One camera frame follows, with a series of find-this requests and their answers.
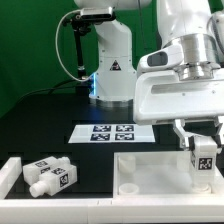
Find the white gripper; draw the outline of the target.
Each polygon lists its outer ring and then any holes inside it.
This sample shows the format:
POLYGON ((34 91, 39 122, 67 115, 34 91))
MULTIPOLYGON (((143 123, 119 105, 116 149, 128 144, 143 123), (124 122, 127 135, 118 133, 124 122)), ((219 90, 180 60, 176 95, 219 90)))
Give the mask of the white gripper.
POLYGON ((216 127, 215 142, 224 147, 224 69, 212 79, 180 81, 172 71, 149 72, 136 83, 133 120, 139 125, 173 123, 180 147, 189 150, 193 133, 184 129, 185 121, 209 120, 216 127))

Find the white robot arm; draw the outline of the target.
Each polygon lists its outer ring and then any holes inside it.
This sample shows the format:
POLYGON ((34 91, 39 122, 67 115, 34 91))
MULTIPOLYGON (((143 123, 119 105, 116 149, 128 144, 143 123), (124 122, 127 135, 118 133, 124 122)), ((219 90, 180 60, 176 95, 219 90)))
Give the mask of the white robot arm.
POLYGON ((77 19, 92 23, 98 38, 93 103, 131 103, 136 124, 171 124, 184 149, 190 143, 224 146, 224 68, 208 0, 74 2, 77 19), (161 46, 134 64, 132 33, 115 13, 142 9, 152 1, 161 46))

